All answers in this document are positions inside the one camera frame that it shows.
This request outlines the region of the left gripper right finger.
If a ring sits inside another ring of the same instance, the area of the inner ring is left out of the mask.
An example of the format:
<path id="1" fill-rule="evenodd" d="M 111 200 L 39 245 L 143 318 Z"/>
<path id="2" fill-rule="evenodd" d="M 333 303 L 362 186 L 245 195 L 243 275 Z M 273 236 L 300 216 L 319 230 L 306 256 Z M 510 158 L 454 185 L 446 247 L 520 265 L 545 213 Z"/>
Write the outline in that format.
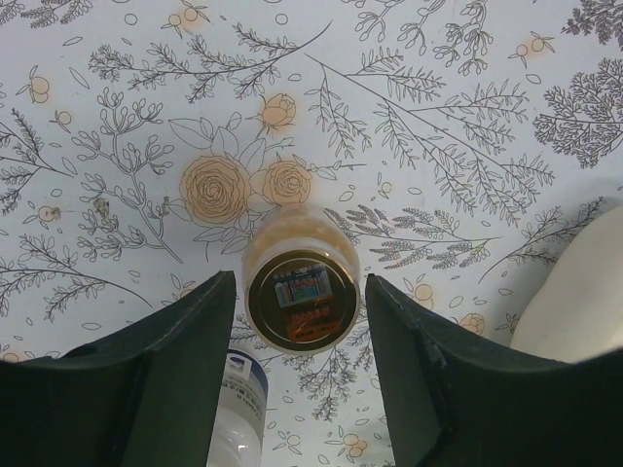
<path id="1" fill-rule="evenodd" d="M 618 466 L 622 354 L 576 364 L 495 343 L 369 275 L 365 302 L 399 466 Z"/>

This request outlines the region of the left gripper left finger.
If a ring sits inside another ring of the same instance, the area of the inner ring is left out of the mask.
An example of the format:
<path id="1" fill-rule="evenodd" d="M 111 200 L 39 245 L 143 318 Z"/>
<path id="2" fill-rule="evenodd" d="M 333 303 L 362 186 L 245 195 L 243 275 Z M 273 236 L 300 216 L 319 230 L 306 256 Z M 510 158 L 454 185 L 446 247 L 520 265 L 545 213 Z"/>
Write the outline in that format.
<path id="1" fill-rule="evenodd" d="M 65 355 L 1 365 L 5 466 L 203 466 L 236 304 L 221 271 Z"/>

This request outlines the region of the amber pill bottle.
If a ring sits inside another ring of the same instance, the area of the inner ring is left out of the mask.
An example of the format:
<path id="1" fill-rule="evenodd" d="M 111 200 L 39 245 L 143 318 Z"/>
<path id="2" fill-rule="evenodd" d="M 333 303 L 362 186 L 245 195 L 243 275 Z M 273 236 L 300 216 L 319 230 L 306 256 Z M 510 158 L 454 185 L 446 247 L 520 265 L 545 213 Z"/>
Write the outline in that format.
<path id="1" fill-rule="evenodd" d="M 257 336 L 285 353 L 312 355 L 340 343 L 360 310 L 361 268 L 348 239 L 308 204 L 279 207 L 242 258 L 242 297 Z"/>

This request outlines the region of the white blue pill bottle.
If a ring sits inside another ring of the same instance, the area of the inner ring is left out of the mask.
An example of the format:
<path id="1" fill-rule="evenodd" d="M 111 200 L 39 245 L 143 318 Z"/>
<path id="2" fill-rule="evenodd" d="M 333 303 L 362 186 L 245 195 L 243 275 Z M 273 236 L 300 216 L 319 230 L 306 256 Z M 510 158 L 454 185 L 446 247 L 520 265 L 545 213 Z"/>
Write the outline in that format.
<path id="1" fill-rule="evenodd" d="M 230 348 L 209 447 L 209 466 L 261 464 L 268 392 L 262 365 L 253 355 Z"/>

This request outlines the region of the white radish with leaves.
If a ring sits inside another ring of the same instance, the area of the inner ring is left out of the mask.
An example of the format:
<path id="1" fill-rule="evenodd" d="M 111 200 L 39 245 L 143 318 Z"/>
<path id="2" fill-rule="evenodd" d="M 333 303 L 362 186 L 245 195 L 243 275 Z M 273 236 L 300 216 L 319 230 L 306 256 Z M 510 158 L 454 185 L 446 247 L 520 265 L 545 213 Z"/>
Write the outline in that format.
<path id="1" fill-rule="evenodd" d="M 510 347 L 577 363 L 622 348 L 622 208 L 565 249 L 515 329 Z"/>

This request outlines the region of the floral table mat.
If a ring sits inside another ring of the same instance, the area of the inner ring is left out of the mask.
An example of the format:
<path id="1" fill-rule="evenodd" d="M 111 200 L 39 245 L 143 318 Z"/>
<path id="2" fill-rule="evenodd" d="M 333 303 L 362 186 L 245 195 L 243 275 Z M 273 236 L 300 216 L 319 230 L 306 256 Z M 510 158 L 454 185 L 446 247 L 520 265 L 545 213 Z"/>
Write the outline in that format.
<path id="1" fill-rule="evenodd" d="M 621 44 L 618 1 L 3 2 L 2 356 L 62 350 L 238 261 L 259 213 L 193 223 L 183 204 L 212 151 L 304 162 L 342 215 L 447 212 L 430 251 L 487 259 L 402 265 L 358 223 L 364 267 L 509 337 L 516 273 L 541 277 L 599 175 L 622 176 L 620 138 L 581 169 L 532 123 Z"/>

